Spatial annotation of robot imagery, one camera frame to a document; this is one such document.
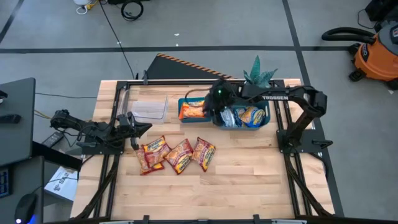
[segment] wooden table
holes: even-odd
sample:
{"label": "wooden table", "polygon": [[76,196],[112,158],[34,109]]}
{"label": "wooden table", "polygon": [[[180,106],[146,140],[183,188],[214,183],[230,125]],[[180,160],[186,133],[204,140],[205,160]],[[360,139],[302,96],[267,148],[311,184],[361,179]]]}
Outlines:
{"label": "wooden table", "polygon": [[[300,84],[299,79],[284,81],[289,86]],[[116,82],[101,82],[93,120],[109,121]],[[165,161],[164,170],[141,176],[139,161],[127,140],[119,162],[112,219],[142,220],[144,215],[150,215],[151,220],[252,219],[254,214],[259,214],[260,218],[293,218],[284,157],[278,150],[275,134],[277,121],[273,103],[270,103],[271,121],[258,131],[225,131],[211,123],[182,124],[177,116],[177,101],[192,88],[207,86],[134,86],[134,89],[166,92],[169,97],[166,122],[154,124],[139,144],[147,144],[164,135],[170,147],[185,138],[194,146],[199,136],[216,146],[207,172],[191,161],[181,175],[176,175]],[[205,94],[194,92],[190,97]],[[150,100],[145,94],[140,97]],[[289,104],[295,121],[302,110],[296,103]],[[283,110],[282,117],[286,128]],[[326,210],[333,213],[322,163],[308,154],[301,154],[301,159],[309,190]],[[95,156],[83,166],[72,217],[84,209],[96,192],[102,160],[103,156]],[[296,190],[300,212],[304,214],[302,195],[297,186]],[[104,215],[107,198],[105,193],[101,215]]]}

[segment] black and orange striped sign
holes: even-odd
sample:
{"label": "black and orange striped sign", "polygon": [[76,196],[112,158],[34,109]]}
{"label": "black and orange striped sign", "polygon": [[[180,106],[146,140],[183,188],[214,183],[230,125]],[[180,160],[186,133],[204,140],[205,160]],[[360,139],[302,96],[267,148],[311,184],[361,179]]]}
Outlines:
{"label": "black and orange striped sign", "polygon": [[187,61],[181,60],[179,58],[168,56],[166,54],[157,54],[156,57],[166,58],[166,59],[172,60],[174,62],[178,62],[178,63],[184,64],[184,65],[191,66],[191,67],[196,68],[196,69],[203,70],[203,71],[208,72],[208,73],[212,73],[214,75],[218,75],[219,77],[232,78],[232,76],[230,76],[230,75],[222,74],[221,72],[214,71],[214,70],[212,70],[210,68],[205,68],[205,67],[197,65],[195,63],[187,62]]}

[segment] shop vacuum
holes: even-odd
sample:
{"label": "shop vacuum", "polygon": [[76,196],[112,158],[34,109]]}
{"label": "shop vacuum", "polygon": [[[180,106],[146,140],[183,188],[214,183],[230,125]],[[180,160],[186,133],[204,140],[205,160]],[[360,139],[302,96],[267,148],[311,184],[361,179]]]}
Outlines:
{"label": "shop vacuum", "polygon": [[349,79],[382,80],[391,90],[398,90],[398,23],[384,26],[377,34],[351,27],[331,29],[322,35],[322,40],[361,42],[348,48],[356,67]]}

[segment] concrete floor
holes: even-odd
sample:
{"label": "concrete floor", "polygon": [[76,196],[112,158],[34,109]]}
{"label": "concrete floor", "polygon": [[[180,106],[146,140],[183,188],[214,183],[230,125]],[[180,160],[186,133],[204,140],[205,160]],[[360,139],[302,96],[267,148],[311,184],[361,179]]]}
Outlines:
{"label": "concrete floor", "polygon": [[[303,78],[303,64],[299,64],[294,47],[350,44],[323,42],[320,36],[334,27],[360,28],[356,14],[369,1],[151,0],[143,2],[144,14],[136,22],[123,20],[116,6],[104,8],[124,47],[288,46],[284,50],[174,49],[163,53],[236,78],[243,77],[243,70],[249,70],[258,55],[263,70],[279,68],[274,78]],[[101,80],[131,78],[120,52],[18,54],[15,49],[45,52],[119,47],[100,6],[80,16],[73,1],[2,0],[0,29],[18,2],[22,3],[21,8],[6,35],[0,35],[0,52],[14,51],[0,54],[0,83],[34,77],[37,92],[96,96]],[[297,31],[296,46],[285,13],[286,3]],[[365,14],[361,22],[371,25]],[[136,50],[126,55],[132,69],[142,74],[157,53],[156,49]],[[398,157],[398,121],[394,116],[398,110],[397,93],[388,92],[384,84],[373,80],[349,82],[347,75],[353,66],[346,52],[304,51],[302,55],[311,84],[329,97],[322,125],[326,138],[335,142],[329,151],[345,216],[398,220],[398,169],[394,161]],[[40,95],[35,104],[45,114],[67,108],[81,119],[91,118],[94,106],[94,99]],[[41,142],[53,132],[48,120],[35,119],[35,141]],[[65,142],[57,147],[68,149]],[[48,178],[56,168],[46,164]],[[48,196],[45,204],[49,205],[45,208],[45,221],[68,218],[71,203]]]}

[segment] computer mouse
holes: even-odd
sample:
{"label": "computer mouse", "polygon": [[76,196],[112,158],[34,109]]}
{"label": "computer mouse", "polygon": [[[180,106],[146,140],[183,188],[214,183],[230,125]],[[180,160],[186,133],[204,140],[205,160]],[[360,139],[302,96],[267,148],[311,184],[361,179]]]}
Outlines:
{"label": "computer mouse", "polygon": [[15,223],[27,224],[35,212],[37,196],[35,193],[26,194],[21,197],[15,209]]}

